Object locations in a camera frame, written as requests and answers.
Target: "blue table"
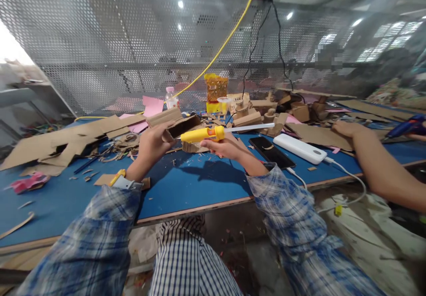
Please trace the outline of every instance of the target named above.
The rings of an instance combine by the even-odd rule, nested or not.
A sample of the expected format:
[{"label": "blue table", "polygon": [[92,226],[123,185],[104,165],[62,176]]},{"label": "blue table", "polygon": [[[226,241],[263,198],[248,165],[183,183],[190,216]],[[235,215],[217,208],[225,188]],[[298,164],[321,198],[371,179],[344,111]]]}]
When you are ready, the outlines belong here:
[{"label": "blue table", "polygon": [[[250,138],[257,136],[255,133],[236,134],[246,146],[249,145]],[[401,142],[387,144],[385,147],[405,166],[425,162],[424,143]],[[257,151],[249,150],[258,159],[263,160]],[[306,181],[310,189],[351,180],[338,167],[329,166],[324,162],[316,166],[316,170],[309,171],[308,168],[312,167],[312,164],[284,149],[281,150],[296,163],[294,170]],[[332,154],[331,150],[326,151],[349,172],[361,174],[361,169],[353,157],[344,153]],[[130,158],[108,163],[95,161],[88,169],[93,169],[93,172],[99,174],[90,182],[85,182],[81,173],[77,175],[78,179],[70,180],[69,178],[74,176],[73,171],[85,160],[86,158],[75,160],[60,176],[52,177],[39,190],[22,195],[16,195],[11,189],[0,191],[0,233],[25,220],[29,211],[35,212],[36,215],[33,221],[0,240],[0,254],[53,244],[72,220],[84,211],[90,199],[100,189],[93,185],[95,180],[102,174],[115,174],[119,169],[127,168],[132,163]],[[19,179],[19,174],[29,165],[0,172],[1,188]],[[284,173],[299,182],[287,171]],[[138,218],[138,224],[141,226],[252,201],[242,166],[210,153],[200,155],[178,151],[167,154],[154,166],[148,176],[151,177],[151,189],[145,191]],[[17,209],[27,201],[34,203]]]}]

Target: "smartphone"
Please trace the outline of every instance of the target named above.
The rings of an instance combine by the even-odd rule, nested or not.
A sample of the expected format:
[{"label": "smartphone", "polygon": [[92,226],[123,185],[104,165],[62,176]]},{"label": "smartphone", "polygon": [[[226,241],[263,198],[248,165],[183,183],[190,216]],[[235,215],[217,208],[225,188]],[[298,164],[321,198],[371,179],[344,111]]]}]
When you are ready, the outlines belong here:
[{"label": "smartphone", "polygon": [[249,139],[251,145],[267,160],[268,162],[277,163],[280,169],[286,169],[288,167],[295,167],[296,164],[278,148],[276,148],[266,138],[258,137]]}]

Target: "table edge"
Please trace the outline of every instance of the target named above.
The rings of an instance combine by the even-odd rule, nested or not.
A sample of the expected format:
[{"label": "table edge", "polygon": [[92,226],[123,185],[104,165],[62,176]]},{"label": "table edge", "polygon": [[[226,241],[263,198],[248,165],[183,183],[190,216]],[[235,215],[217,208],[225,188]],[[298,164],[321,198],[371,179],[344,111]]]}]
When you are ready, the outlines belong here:
[{"label": "table edge", "polygon": [[[402,164],[402,166],[409,167],[409,166],[418,165],[418,164],[422,164],[422,163],[426,163],[426,160],[406,163],[406,164]],[[363,175],[364,175],[363,173],[355,174],[355,176],[358,176],[358,177],[361,177]],[[351,176],[343,176],[343,177],[340,177],[340,178],[333,178],[333,179],[326,180],[326,181],[311,183],[311,184],[308,184],[308,189],[310,191],[313,191],[313,190],[316,190],[316,189],[324,188],[324,187],[328,186],[330,183],[333,183],[333,184],[346,183],[347,181],[349,181],[351,179],[353,179]],[[204,213],[204,212],[211,211],[213,209],[229,207],[229,206],[232,206],[232,205],[247,203],[247,202],[251,202],[251,201],[254,201],[254,196],[248,196],[248,197],[238,198],[238,199],[231,200],[231,201],[224,201],[224,202],[220,202],[220,203],[195,207],[195,208],[192,208],[192,209],[184,209],[184,210],[179,211],[179,212],[173,212],[173,213],[143,218],[143,219],[140,219],[136,222],[135,228],[156,224],[156,223],[159,223],[161,221],[170,221],[170,220],[179,218],[182,215],[201,214],[201,213]],[[43,238],[43,239],[36,240],[36,241],[30,241],[30,242],[26,242],[26,243],[20,243],[20,244],[1,247],[0,248],[0,256],[52,246],[60,237],[61,236],[53,236],[53,237]]]}]

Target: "plaid shirt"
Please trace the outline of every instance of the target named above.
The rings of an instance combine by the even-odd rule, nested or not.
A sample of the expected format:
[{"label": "plaid shirt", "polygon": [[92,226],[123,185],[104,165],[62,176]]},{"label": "plaid shirt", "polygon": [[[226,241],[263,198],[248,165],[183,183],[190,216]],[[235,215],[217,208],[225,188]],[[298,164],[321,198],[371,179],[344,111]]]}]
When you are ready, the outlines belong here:
[{"label": "plaid shirt", "polygon": [[[338,251],[341,241],[327,236],[313,196],[288,180],[275,164],[266,166],[267,175],[247,179],[295,293],[384,295]],[[140,192],[103,186],[17,294],[121,295],[130,262],[128,236],[140,199]]]}]

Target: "perforated metal panel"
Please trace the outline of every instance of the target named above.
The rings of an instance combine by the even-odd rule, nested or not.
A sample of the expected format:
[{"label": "perforated metal panel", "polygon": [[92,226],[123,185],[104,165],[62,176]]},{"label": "perforated metal panel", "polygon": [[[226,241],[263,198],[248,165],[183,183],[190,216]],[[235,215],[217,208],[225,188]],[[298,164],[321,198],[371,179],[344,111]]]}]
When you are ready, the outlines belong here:
[{"label": "perforated metal panel", "polygon": [[[0,17],[9,31],[73,111],[87,115],[141,111],[142,94],[163,96],[166,86],[176,89],[187,86],[216,54],[239,20],[246,2],[0,0],[0,5]],[[345,75],[354,67],[364,66],[353,62],[366,48],[377,45],[374,40],[383,40],[374,38],[380,26],[398,21],[391,15],[370,17],[367,34],[360,40],[351,28],[359,18],[358,12],[276,5],[282,24],[282,55],[287,62],[296,60],[287,64],[287,74],[297,85],[327,84],[330,71],[314,69],[318,45],[337,43],[345,47],[343,69],[337,72]],[[229,77],[230,92],[242,90],[249,53],[268,8],[269,3],[252,4],[209,70]],[[400,32],[404,26],[393,27],[392,31]],[[383,32],[388,30],[389,27],[381,28]],[[404,38],[399,38],[394,45],[404,42]],[[266,93],[284,82],[273,8],[259,32],[246,80],[246,90],[252,94]],[[185,110],[200,109],[203,102],[203,79],[180,96]]]}]

